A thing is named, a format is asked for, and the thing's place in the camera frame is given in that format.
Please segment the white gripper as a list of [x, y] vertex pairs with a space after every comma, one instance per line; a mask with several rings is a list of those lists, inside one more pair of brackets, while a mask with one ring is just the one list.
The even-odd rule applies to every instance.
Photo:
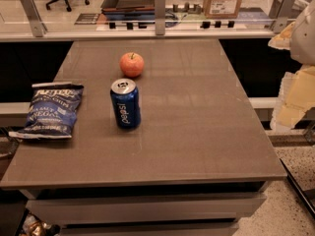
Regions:
[[[268, 46], [290, 50], [293, 60], [315, 64], [315, 0], [279, 34], [272, 37]], [[302, 66], [295, 73], [285, 72], [273, 110], [270, 127], [276, 132], [287, 132], [315, 107], [315, 67]]]

